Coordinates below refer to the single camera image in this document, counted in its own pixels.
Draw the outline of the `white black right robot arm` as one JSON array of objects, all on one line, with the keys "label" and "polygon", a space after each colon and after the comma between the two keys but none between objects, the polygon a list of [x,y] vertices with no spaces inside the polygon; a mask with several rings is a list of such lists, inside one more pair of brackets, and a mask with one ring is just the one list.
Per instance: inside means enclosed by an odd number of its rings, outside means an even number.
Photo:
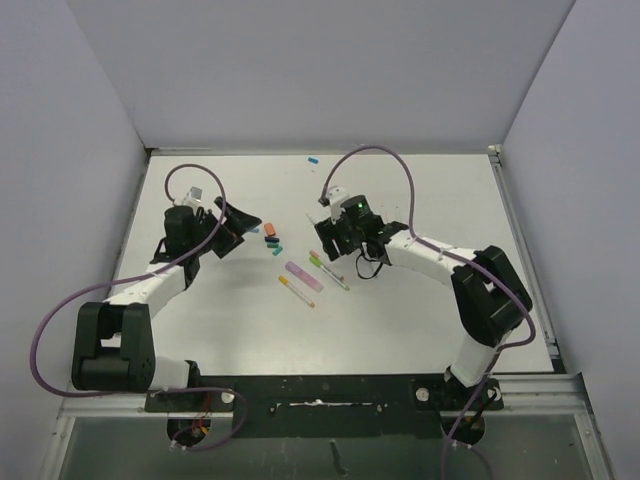
[{"label": "white black right robot arm", "polygon": [[505,252],[454,247],[418,236],[411,225],[384,222],[364,195],[338,187],[318,203],[329,217],[314,224],[322,249],[334,261],[357,251],[373,262],[425,275],[450,288],[462,327],[462,346],[448,367],[448,402],[469,408],[481,396],[480,381],[511,333],[532,310],[532,301]]}]

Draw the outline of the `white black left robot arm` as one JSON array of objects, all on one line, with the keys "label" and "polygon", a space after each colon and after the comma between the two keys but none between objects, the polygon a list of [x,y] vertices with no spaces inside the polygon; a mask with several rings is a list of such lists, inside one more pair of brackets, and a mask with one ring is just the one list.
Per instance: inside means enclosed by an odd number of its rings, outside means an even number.
[{"label": "white black left robot arm", "polygon": [[200,258],[218,258],[244,242],[243,235],[262,220],[222,198],[218,219],[197,200],[185,200],[164,213],[164,237],[157,244],[142,280],[102,302],[78,311],[71,381],[80,391],[147,393],[168,390],[180,410],[200,405],[204,387],[197,363],[155,352],[152,319],[194,282]]}]

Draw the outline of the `orange highlighter cap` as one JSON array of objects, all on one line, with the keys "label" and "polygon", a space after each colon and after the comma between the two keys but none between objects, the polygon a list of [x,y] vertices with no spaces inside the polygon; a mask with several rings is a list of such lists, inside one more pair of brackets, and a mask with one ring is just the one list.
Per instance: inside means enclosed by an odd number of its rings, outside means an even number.
[{"label": "orange highlighter cap", "polygon": [[265,235],[267,237],[276,237],[277,236],[275,227],[273,226],[272,223],[265,223],[264,224],[264,231],[265,231]]}]

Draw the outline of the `pink orange cap pen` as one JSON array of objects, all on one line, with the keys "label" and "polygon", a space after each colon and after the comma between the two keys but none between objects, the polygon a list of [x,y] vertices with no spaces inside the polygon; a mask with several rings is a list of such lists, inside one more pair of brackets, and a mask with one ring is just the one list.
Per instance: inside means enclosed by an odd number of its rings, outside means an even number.
[{"label": "pink orange cap pen", "polygon": [[329,266],[328,262],[323,260],[322,257],[316,251],[309,250],[309,255],[317,261],[316,263],[318,263],[319,265],[322,265],[327,270],[327,272],[329,272],[331,275],[333,275],[340,281],[344,281],[344,276],[338,273],[337,271],[335,271],[334,269],[332,269]]}]

